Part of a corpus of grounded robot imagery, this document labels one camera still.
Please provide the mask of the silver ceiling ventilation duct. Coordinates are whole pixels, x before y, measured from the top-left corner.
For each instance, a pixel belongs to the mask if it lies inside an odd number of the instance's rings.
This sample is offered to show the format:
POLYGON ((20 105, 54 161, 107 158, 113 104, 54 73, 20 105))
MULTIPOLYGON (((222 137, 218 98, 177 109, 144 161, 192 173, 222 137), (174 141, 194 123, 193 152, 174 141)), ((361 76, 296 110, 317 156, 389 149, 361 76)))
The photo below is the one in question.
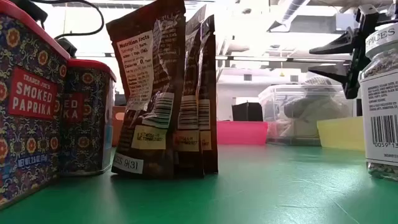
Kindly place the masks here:
POLYGON ((310 0, 284 0, 274 14, 274 21, 267 29, 268 32, 280 27, 289 27, 297 17, 298 10, 306 6, 310 0))

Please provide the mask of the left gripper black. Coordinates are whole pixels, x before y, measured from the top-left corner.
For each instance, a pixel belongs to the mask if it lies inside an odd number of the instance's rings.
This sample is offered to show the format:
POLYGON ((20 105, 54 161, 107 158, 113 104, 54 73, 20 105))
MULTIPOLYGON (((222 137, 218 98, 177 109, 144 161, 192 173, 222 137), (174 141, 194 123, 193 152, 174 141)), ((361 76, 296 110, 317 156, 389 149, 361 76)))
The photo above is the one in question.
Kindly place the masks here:
MULTIPOLYGON (((47 19, 47 13, 42 10, 39 6, 33 3, 32 0, 10 0, 19 9, 22 9, 36 22, 45 22, 47 19)), ((77 48, 66 38, 55 39, 56 42, 69 53, 71 58, 76 58, 77 48)))

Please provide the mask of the pink plastic bin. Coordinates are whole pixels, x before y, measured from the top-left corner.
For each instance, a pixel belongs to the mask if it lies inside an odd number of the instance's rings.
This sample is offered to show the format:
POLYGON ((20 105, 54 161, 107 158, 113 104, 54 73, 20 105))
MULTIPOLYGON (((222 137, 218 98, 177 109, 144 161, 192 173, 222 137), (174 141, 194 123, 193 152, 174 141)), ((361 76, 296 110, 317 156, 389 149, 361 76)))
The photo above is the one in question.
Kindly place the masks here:
POLYGON ((264 145, 268 123, 263 121, 218 121, 220 145, 264 145))

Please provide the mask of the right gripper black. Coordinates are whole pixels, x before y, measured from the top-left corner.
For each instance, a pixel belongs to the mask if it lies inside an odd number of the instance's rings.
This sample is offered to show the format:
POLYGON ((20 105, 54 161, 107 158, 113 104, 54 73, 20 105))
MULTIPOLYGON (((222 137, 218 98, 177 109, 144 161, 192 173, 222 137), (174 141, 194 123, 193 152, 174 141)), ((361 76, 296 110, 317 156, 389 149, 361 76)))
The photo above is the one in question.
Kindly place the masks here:
POLYGON ((331 78, 344 84, 344 93, 347 99, 358 96, 360 71, 369 64, 370 59, 365 56, 366 38, 375 31, 379 18, 377 9, 370 4, 358 7, 356 21, 359 27, 353 30, 348 27, 343 34, 329 44, 310 49, 309 54, 352 54, 351 64, 337 63, 334 65, 320 65, 309 67, 308 71, 331 78))

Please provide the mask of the yellow plastic bin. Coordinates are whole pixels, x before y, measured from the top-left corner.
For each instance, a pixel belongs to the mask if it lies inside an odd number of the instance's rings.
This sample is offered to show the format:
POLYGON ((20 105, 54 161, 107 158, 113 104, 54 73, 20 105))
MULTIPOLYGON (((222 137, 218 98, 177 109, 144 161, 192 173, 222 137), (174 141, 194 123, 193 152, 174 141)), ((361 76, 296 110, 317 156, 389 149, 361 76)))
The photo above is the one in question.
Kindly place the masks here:
POLYGON ((363 117, 317 121, 322 147, 365 152, 363 117))

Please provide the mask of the white lid spice jar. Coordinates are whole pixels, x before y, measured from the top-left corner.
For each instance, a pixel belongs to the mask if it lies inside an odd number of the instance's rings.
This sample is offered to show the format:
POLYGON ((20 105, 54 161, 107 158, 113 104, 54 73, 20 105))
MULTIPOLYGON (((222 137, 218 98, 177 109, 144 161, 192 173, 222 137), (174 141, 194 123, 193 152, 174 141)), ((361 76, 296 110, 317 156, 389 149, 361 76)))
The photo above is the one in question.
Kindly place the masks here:
POLYGON ((398 22, 366 39, 360 90, 368 173, 398 182, 398 22))

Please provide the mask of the pink toy block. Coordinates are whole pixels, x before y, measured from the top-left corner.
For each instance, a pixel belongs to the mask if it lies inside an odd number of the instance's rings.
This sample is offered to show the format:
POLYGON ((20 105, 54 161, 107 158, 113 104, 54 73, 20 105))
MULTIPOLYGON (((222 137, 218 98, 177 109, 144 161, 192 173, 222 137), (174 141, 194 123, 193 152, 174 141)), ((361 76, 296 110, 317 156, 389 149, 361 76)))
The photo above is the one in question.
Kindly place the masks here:
POLYGON ((0 0, 0 210, 58 178, 70 55, 11 0, 0 0))

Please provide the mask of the green table mat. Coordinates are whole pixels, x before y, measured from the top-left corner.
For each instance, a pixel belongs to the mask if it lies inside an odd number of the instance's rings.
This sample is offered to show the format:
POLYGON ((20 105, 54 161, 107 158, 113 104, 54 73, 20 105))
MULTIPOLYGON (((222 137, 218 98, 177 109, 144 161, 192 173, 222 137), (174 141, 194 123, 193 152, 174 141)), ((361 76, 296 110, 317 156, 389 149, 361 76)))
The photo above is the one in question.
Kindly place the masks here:
POLYGON ((358 151, 220 146, 216 175, 64 178, 0 224, 398 224, 398 183, 371 177, 358 151))

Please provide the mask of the brown spice pouch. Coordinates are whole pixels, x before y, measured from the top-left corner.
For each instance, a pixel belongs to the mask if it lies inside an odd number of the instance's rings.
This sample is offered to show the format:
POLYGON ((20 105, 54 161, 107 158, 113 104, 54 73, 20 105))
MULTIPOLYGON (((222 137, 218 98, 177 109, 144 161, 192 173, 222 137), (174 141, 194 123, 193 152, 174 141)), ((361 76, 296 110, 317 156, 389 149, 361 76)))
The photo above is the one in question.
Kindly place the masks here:
POLYGON ((114 173, 137 179, 174 175, 185 12, 184 0, 155 0, 106 25, 126 98, 114 173))
POLYGON ((202 6, 185 26, 185 70, 180 109, 178 111, 177 165, 182 177, 203 177, 203 155, 198 126, 198 60, 201 45, 201 23, 205 20, 206 6, 202 6))
POLYGON ((216 123, 216 38, 215 18, 209 16, 201 24, 199 65, 198 125, 205 174, 218 173, 216 123))

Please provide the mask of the orange plastic bin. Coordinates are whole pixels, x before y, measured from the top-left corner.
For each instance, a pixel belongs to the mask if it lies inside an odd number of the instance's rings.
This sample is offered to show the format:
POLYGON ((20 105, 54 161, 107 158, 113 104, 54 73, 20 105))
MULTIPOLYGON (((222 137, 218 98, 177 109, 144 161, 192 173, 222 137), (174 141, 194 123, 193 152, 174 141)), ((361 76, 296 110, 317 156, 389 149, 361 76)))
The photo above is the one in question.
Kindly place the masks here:
POLYGON ((112 113, 112 122, 113 122, 113 139, 112 146, 116 147, 119 142, 119 137, 121 134, 121 127, 123 125, 124 114, 125 114, 125 106, 114 106, 112 113))

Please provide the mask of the grey crumpled cloth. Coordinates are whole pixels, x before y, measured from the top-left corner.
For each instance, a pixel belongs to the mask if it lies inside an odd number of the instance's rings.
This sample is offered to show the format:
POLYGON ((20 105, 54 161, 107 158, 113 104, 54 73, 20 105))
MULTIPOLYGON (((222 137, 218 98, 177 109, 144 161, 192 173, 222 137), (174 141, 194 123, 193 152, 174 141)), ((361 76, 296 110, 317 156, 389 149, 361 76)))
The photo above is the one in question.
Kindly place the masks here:
POLYGON ((329 79, 313 77, 302 84, 305 86, 304 94, 282 104, 287 118, 279 122, 283 138, 317 138, 317 121, 344 118, 349 112, 349 108, 337 99, 329 79))

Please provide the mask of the smoked paprika tin red lid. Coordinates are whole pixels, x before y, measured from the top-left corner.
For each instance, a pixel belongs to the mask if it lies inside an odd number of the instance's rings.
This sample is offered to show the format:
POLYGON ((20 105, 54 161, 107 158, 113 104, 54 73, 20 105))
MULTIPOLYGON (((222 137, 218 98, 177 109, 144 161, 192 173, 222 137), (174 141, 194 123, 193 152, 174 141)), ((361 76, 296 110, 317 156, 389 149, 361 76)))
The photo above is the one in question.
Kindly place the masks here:
POLYGON ((62 106, 60 175, 97 175, 111 167, 115 82, 114 73, 105 63, 68 61, 62 106))

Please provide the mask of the clear plastic storage container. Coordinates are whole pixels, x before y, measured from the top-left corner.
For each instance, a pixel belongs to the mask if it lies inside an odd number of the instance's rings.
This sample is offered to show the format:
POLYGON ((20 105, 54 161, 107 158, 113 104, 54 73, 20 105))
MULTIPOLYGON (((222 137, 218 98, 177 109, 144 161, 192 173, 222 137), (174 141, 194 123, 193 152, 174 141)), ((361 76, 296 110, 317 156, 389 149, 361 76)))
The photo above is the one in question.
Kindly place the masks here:
MULTIPOLYGON (((349 112, 344 118, 352 117, 353 101, 347 100, 343 93, 342 87, 332 85, 336 90, 336 97, 339 101, 349 108, 349 112)), ((263 121, 268 123, 267 142, 271 144, 281 144, 290 146, 320 146, 319 134, 317 138, 283 138, 280 136, 280 121, 287 118, 283 114, 282 104, 289 99, 303 95, 304 85, 272 85, 267 87, 259 94, 259 103, 262 106, 263 121)))

